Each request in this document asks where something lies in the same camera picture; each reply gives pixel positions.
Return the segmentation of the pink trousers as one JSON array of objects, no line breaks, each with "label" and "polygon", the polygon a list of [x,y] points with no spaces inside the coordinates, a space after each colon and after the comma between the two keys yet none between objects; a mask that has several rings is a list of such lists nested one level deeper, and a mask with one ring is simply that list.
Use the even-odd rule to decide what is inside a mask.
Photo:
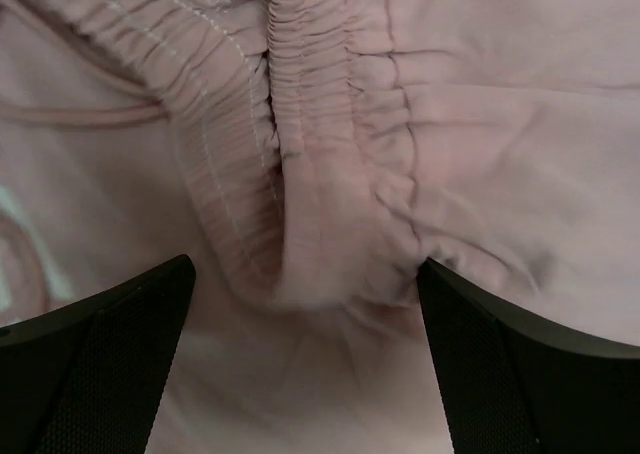
[{"label": "pink trousers", "polygon": [[1,0],[1,321],[179,254],[152,453],[448,453],[414,278],[639,340],[639,0]]}]

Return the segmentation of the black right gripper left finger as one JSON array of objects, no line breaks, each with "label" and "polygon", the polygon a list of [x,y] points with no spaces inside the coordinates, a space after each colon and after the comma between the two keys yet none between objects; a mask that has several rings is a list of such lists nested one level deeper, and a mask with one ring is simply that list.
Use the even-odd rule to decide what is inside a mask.
[{"label": "black right gripper left finger", "polygon": [[177,256],[1,330],[1,451],[145,451],[196,271]]}]

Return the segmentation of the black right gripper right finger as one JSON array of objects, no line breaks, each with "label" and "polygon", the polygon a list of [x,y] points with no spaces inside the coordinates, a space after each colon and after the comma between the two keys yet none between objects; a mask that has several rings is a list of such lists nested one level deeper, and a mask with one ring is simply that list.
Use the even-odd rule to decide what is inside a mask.
[{"label": "black right gripper right finger", "polygon": [[455,452],[638,452],[638,347],[547,320],[434,260],[417,287]]}]

